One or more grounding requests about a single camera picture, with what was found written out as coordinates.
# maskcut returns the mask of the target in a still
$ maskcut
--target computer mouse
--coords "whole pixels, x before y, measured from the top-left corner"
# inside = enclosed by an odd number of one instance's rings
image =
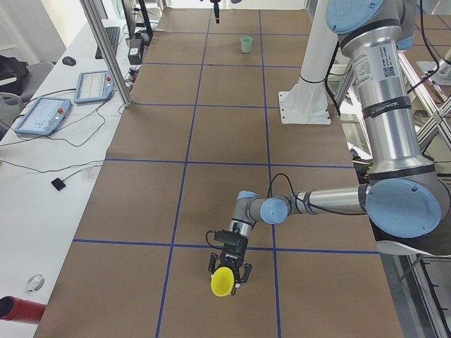
[[[77,63],[77,61],[74,58],[71,58],[70,56],[63,57],[64,65],[75,65],[76,63]]]

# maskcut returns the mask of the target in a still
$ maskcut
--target keyboard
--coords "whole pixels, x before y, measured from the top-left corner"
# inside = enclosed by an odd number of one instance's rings
[[[108,40],[110,41],[111,49],[113,49],[113,53],[114,53],[114,55],[116,55],[116,52],[118,50],[119,35],[121,34],[121,28],[120,27],[104,27],[104,29],[105,29],[106,36],[108,37]],[[103,58],[99,47],[97,47],[95,58]]]

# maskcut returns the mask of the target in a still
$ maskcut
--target white desk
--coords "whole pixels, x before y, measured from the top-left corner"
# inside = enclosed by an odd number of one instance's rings
[[[107,20],[104,24],[117,25],[123,21]],[[69,46],[63,56],[72,56],[77,64],[63,65],[61,60],[39,88],[36,96],[60,89],[75,88],[78,75],[92,70],[106,70],[103,60],[94,59],[97,45],[88,25]],[[130,67],[128,48],[121,32],[117,60],[125,75]],[[74,92],[61,95],[73,99]],[[62,126],[88,115],[99,104],[73,105]],[[119,123],[121,98],[115,94],[99,109],[105,125],[84,145],[75,148],[64,141],[36,139],[30,142],[0,147],[0,160],[26,165],[39,170],[64,168],[70,165],[103,160],[106,149]],[[93,114],[71,125],[52,137],[65,138],[80,144],[102,123]],[[0,144],[20,141],[8,132]],[[91,179],[78,173],[67,182],[67,187],[56,191],[50,182],[56,177],[69,176],[80,168],[59,173],[32,173],[30,170],[0,165],[0,296],[12,295],[47,303],[66,257],[73,235],[80,222],[97,174]],[[42,274],[44,286],[33,294],[24,294],[25,283],[31,276]],[[0,337],[32,337],[37,326],[0,320]]]

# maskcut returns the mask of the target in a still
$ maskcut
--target black bag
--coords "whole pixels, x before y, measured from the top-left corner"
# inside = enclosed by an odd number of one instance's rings
[[[0,86],[0,92],[21,95],[23,92],[23,80],[30,73],[26,67],[27,63],[20,62],[17,58],[6,58],[0,55],[0,80],[16,77],[17,80],[10,84]]]

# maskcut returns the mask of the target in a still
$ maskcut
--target green cup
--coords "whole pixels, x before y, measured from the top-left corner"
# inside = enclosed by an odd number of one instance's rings
[[[252,49],[252,37],[241,38],[241,51],[243,53],[250,53]]]

